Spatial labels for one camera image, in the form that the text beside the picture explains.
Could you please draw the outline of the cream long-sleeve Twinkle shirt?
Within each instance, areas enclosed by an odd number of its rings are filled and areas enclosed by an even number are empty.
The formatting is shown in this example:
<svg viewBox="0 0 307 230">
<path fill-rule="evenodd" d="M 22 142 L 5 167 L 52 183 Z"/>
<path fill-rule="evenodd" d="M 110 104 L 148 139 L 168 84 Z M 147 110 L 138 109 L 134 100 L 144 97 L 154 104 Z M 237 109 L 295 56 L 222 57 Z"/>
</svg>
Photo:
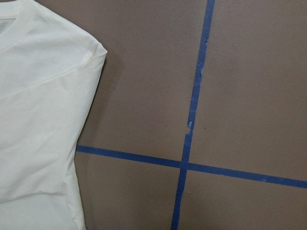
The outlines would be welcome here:
<svg viewBox="0 0 307 230">
<path fill-rule="evenodd" d="M 1 3 L 1 229 L 85 229 L 74 155 L 106 54 L 33 0 Z"/>
</svg>

